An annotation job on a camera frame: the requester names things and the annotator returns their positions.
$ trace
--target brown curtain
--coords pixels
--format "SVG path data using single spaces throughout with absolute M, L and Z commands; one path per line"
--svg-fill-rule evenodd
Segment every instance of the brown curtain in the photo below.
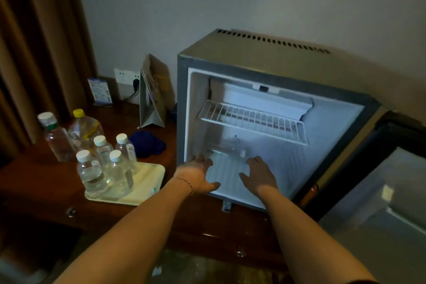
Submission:
M 0 0 L 0 164 L 92 101 L 95 62 L 80 0 Z

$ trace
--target blue towel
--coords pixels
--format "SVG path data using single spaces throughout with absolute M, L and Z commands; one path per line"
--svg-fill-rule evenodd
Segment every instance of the blue towel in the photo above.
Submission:
M 135 152 L 138 158 L 147 158 L 152 154 L 159 155 L 166 149 L 165 142 L 146 130 L 135 131 L 131 134 L 129 140 L 135 146 Z

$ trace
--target forearm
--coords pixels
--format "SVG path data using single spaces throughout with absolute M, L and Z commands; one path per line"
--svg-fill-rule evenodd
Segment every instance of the forearm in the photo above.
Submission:
M 143 283 L 166 243 L 179 206 L 190 193 L 183 181 L 169 181 L 89 247 L 56 283 Z
M 374 280 L 370 272 L 276 189 L 261 194 L 281 250 L 297 283 L 345 284 Z

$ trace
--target bracelet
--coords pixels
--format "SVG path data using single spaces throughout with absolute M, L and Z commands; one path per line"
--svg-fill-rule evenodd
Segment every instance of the bracelet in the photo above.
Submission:
M 175 178 L 177 179 L 181 179 L 182 181 L 186 182 L 190 187 L 191 187 L 191 196 L 194 194 L 194 188 L 192 187 L 192 184 L 189 183 L 188 181 L 186 181 L 184 178 L 179 177 L 179 176 L 175 176 Z

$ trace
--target wire shelf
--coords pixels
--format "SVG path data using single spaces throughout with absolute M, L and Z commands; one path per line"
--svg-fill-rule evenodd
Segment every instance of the wire shelf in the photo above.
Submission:
M 206 100 L 198 118 L 297 144 L 308 144 L 303 122 L 262 111 Z

